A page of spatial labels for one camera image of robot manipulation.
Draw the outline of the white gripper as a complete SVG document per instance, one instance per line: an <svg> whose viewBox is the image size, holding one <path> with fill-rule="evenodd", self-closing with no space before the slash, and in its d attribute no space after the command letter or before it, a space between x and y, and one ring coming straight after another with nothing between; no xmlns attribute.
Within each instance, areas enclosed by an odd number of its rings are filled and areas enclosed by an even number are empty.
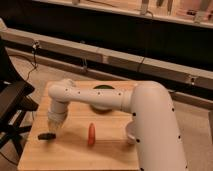
<svg viewBox="0 0 213 171"><path fill-rule="evenodd" d="M54 111L48 112L48 128L50 131L57 131L67 118L68 112L56 113Z"/></svg>

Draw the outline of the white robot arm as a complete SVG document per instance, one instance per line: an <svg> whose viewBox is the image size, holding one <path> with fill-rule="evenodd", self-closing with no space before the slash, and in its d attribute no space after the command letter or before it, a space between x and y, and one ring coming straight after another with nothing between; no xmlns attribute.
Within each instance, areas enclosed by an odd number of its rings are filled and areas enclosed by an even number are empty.
<svg viewBox="0 0 213 171"><path fill-rule="evenodd" d="M82 89L70 79L53 83L48 128L57 132L72 101L130 113L142 171L188 171L181 133L168 90L158 82L142 81L131 90Z"/></svg>

